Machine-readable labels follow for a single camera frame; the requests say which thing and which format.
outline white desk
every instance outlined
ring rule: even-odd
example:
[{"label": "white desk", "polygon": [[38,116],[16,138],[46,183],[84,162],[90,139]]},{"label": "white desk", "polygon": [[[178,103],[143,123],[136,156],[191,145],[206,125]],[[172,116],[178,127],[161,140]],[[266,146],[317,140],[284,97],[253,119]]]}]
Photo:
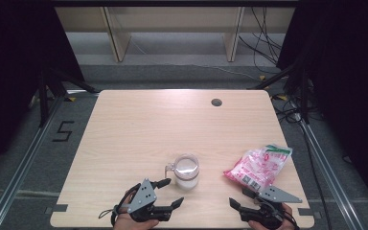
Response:
[{"label": "white desk", "polygon": [[[221,106],[211,100],[220,99]],[[80,147],[53,212],[55,227],[110,227],[101,211],[117,204],[126,190],[144,178],[164,178],[164,167],[183,152],[198,157],[198,185],[189,192],[174,182],[155,190],[156,206],[184,196],[170,221],[158,228],[246,228],[229,197],[254,207],[241,187],[223,175],[247,151],[287,143],[265,91],[256,90],[114,90],[103,91],[92,112]],[[275,186],[303,199],[289,204],[300,227],[313,217],[293,162],[289,159]]]}]

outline glass mug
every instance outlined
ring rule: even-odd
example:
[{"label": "glass mug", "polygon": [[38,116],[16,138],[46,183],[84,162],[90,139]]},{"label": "glass mug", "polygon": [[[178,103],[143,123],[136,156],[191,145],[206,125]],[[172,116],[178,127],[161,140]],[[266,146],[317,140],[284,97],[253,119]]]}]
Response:
[{"label": "glass mug", "polygon": [[183,190],[191,190],[198,183],[199,164],[198,159],[190,153],[179,155],[174,163],[169,163],[165,168],[165,177],[167,171],[173,171],[175,174],[175,183]]}]

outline pink and white package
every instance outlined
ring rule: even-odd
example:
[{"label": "pink and white package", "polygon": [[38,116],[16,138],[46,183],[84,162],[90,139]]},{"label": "pink and white package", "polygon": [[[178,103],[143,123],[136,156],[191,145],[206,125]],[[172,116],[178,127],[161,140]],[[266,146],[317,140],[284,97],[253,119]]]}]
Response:
[{"label": "pink and white package", "polygon": [[291,148],[276,145],[249,150],[232,170],[225,171],[223,174],[253,191],[261,192],[274,182],[276,175],[291,154]]}]

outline table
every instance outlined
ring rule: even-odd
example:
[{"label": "table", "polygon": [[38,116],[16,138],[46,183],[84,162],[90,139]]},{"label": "table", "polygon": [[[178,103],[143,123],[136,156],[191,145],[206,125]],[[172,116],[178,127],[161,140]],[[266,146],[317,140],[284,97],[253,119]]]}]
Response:
[{"label": "table", "polygon": [[[212,105],[219,99],[221,106]],[[57,205],[55,227],[110,227],[112,209],[125,191],[144,178],[164,178],[164,167],[181,153],[197,156],[199,181],[185,192],[172,183],[155,192],[156,206],[184,196],[170,221],[159,228],[246,228],[229,206],[233,197],[243,206],[258,208],[241,187],[223,175],[247,151],[266,144],[286,146],[271,101],[262,90],[105,90],[101,92]],[[277,176],[275,186],[302,198],[290,204],[300,227],[312,227],[310,208],[292,159]]]}]

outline floor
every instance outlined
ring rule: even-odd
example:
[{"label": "floor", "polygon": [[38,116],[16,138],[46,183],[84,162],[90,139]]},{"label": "floor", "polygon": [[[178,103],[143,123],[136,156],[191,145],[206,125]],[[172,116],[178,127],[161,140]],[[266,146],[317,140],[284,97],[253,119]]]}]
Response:
[{"label": "floor", "polygon": [[[178,87],[177,80],[179,87],[244,88],[279,71],[270,60],[241,41],[235,61],[228,62],[221,34],[133,34],[125,59],[119,63],[114,61],[107,34],[70,33],[68,37],[86,81],[98,88],[169,88]],[[255,47],[257,39],[253,34],[241,34],[241,37]],[[271,34],[270,38],[281,45],[284,35]],[[257,48],[269,54],[269,58],[276,58],[263,42],[260,41]],[[221,79],[211,83],[211,77]],[[280,80],[267,91],[271,95],[281,93],[284,81]],[[0,157],[0,201],[4,196],[10,201],[9,207],[1,210],[0,229],[53,229],[50,214],[96,101],[95,96],[76,97],[74,102],[51,102],[56,116],[43,134],[37,128],[38,103],[32,105],[19,127],[19,134],[13,137],[11,148]],[[292,109],[288,101],[273,100],[273,105],[279,110]],[[366,186],[355,168],[342,159],[343,149],[321,113],[313,111],[311,116],[310,124],[300,128],[282,120],[283,113],[279,113],[287,143],[297,150],[293,159],[315,216],[312,229],[331,229],[330,224],[333,229],[368,229]],[[68,142],[53,142],[64,138],[58,134],[60,124],[73,130]],[[302,130],[313,140],[311,154],[307,153]],[[36,136],[41,137],[42,142],[33,146]],[[25,162],[23,159],[28,155],[30,162]],[[24,172],[19,171],[19,166],[24,166]],[[21,179],[16,181],[15,174]],[[6,194],[10,189],[13,196]]]}]

